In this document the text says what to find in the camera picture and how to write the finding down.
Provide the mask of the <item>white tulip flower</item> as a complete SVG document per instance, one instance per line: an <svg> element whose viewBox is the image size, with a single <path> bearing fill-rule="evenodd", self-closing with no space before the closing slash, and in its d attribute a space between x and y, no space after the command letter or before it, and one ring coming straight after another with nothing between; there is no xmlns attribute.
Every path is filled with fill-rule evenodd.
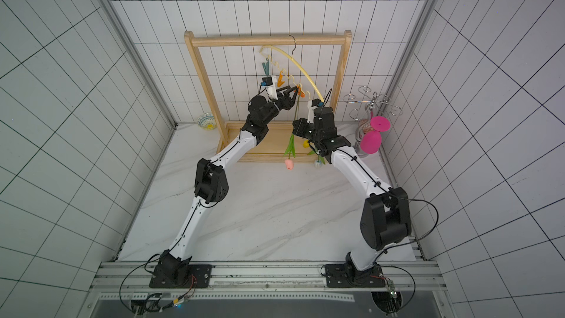
<svg viewBox="0 0 565 318"><path fill-rule="evenodd" d="M316 154L315 151L311 150L308 155L314 155L316 158L313 161L313 165L316 169L320 169L322 166L326 164L326 160L323 156Z"/></svg>

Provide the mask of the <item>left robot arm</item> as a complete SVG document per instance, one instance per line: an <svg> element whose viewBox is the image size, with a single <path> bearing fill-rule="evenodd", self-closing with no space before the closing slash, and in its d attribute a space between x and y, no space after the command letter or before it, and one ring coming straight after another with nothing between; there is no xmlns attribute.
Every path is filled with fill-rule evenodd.
<svg viewBox="0 0 565 318"><path fill-rule="evenodd" d="M226 170L263 141L269 132L271 120L282 110L291 110L295 106L299 96L297 86L275 88L266 82L261 85L268 95L259 93L250 100L247 120L237 137L211 159L199 160L191 210L172 246L160 255L154 274L164 274L173 280L180 266L190 262L195 243L212 207L224 200L229 191Z"/></svg>

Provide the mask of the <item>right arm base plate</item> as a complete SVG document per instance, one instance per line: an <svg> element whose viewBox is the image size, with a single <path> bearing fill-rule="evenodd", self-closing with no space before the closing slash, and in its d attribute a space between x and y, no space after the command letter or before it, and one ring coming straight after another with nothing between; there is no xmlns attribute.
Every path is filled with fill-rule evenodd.
<svg viewBox="0 0 565 318"><path fill-rule="evenodd" d="M350 253L341 264L326 264L321 269L326 286L334 289L385 288L387 279L380 265L372 263L368 269L358 269Z"/></svg>

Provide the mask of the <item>pink tulip flower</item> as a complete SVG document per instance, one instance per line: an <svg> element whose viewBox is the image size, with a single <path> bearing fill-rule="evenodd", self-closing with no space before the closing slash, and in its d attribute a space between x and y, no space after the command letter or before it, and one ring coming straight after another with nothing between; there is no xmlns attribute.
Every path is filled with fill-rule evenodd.
<svg viewBox="0 0 565 318"><path fill-rule="evenodd" d="M299 111L300 111L300 97L298 97L298 100L296 102L296 108L295 108L295 112L294 112L294 120L298 119L299 116ZM294 158L296 157L296 147L295 147L295 135L293 132L291 132L289 141L288 141L288 145L286 147L286 150L284 152L284 156L286 157L285 159L285 166L286 169L288 170L292 170L294 168Z"/></svg>

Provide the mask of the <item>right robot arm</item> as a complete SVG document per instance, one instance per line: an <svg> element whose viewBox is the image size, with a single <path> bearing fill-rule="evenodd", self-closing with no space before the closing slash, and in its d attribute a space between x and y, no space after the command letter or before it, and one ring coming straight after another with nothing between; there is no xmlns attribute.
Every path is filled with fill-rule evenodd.
<svg viewBox="0 0 565 318"><path fill-rule="evenodd" d="M408 244L412 232L406 193L384 183L359 157L349 140L338 134L333 109L317 107L312 119L293 121L293 134L308 141L317 156L338 169L362 196L362 240L347 254L359 272L372 268L380 256Z"/></svg>

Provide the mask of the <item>yellow wavy clothes hanger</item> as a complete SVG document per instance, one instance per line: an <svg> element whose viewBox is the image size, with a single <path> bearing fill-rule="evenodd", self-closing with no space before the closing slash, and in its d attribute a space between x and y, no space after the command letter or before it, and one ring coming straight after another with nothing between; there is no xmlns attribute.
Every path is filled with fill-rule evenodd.
<svg viewBox="0 0 565 318"><path fill-rule="evenodd" d="M290 63L292 63L296 69L300 71L300 74L310 83L312 86L313 92L316 94L316 97L323 102L327 101L327 97L323 97L320 90L318 89L316 83L306 72L306 70L300 65L300 63L294 58L292 54L288 54L287 51L279 48L276 46L276 41L272 37L268 37L267 41L264 44L261 44L258 53L265 58L265 61L268 60L270 63L270 76L278 79L279 73L284 73L284 81L289 82L291 86L298 86L301 85L305 94L308 95L309 100L313 100L313 96L310 94L310 91L307 90L301 82L297 82L294 75L285 67L281 67L280 64L272 57L272 52L278 52L283 57L285 57Z"/></svg>

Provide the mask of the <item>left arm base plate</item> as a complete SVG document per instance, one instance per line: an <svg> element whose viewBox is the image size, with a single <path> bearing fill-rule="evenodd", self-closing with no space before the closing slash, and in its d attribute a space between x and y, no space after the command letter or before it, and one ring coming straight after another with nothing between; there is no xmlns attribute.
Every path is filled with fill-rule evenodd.
<svg viewBox="0 0 565 318"><path fill-rule="evenodd" d="M149 287L152 289L204 289L209 287L213 266L181 261L165 250L153 269Z"/></svg>

